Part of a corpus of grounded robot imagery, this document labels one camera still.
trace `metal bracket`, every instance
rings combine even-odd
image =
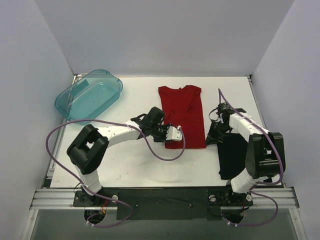
[[[297,208],[289,209],[290,216],[292,219],[293,227],[295,229],[296,237],[298,240],[306,240],[307,236],[305,233],[304,225],[301,221],[299,210]]]
[[[245,75],[248,78],[249,83],[252,83],[252,74]]]
[[[78,75],[79,74],[74,74],[73,75],[72,85],[75,84],[75,82],[77,81]],[[65,122],[67,122],[67,120],[65,118],[63,118],[62,119],[62,124],[64,124]],[[58,130],[58,136],[56,138],[56,142],[54,144],[54,149],[53,149],[53,156],[55,158],[58,156],[58,153],[60,151],[62,139],[63,139],[64,134],[65,134],[65,128],[66,127],[64,126],[64,127],[61,127]],[[54,171],[55,171],[55,166],[56,166],[56,163],[51,159],[49,167],[48,167],[48,170],[47,170],[47,173],[46,173],[46,177],[45,177],[44,180],[51,180],[52,179],[52,177],[54,175]]]
[[[227,190],[210,190],[207,192],[209,207],[241,207],[242,204],[246,207],[252,207],[252,195],[249,193],[230,193]]]
[[[250,88],[251,88],[251,92],[252,92],[252,95],[253,95],[253,99],[254,99],[254,102],[255,102],[255,105],[256,105],[256,108],[258,109],[258,113],[259,113],[259,116],[260,116],[260,119],[261,119],[261,122],[262,122],[262,126],[266,129],[266,123],[265,123],[265,120],[264,120],[264,117],[261,113],[261,110],[260,110],[260,107],[258,105],[258,102],[257,102],[257,97],[256,97],[256,94],[255,94],[255,91],[254,91],[254,87],[252,85],[252,81],[249,81],[249,85],[250,85]]]

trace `plastic bin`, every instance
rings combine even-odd
[[[54,105],[69,121],[95,119],[119,98],[122,89],[120,79],[106,70],[98,69],[60,93]]]

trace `black cloth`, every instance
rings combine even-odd
[[[217,146],[221,179],[233,179],[246,167],[248,143],[239,133],[226,133]]]

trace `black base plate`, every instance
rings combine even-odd
[[[225,196],[228,187],[174,187],[174,188],[103,188],[99,192],[103,196],[117,195],[123,201],[133,207],[134,213],[131,220],[190,220],[203,219],[219,220],[220,207],[242,206],[242,202],[229,202],[218,200],[219,196]],[[217,196],[216,202],[209,202],[209,196]],[[246,207],[253,203],[244,201]],[[74,207],[92,207],[92,203],[85,201],[81,191],[76,192],[73,202]],[[117,220],[128,216],[131,210],[117,203],[109,201],[107,207],[118,206]]]

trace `screw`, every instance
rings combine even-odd
[[[111,198],[112,198],[112,199],[115,199],[115,200],[118,200],[118,199],[119,199],[117,195],[113,195]]]
[[[209,201],[210,202],[215,202],[216,201],[216,196],[215,195],[210,195],[209,196]]]
[[[252,196],[250,194],[248,194],[245,199],[248,201],[248,202],[251,202],[252,201]]]

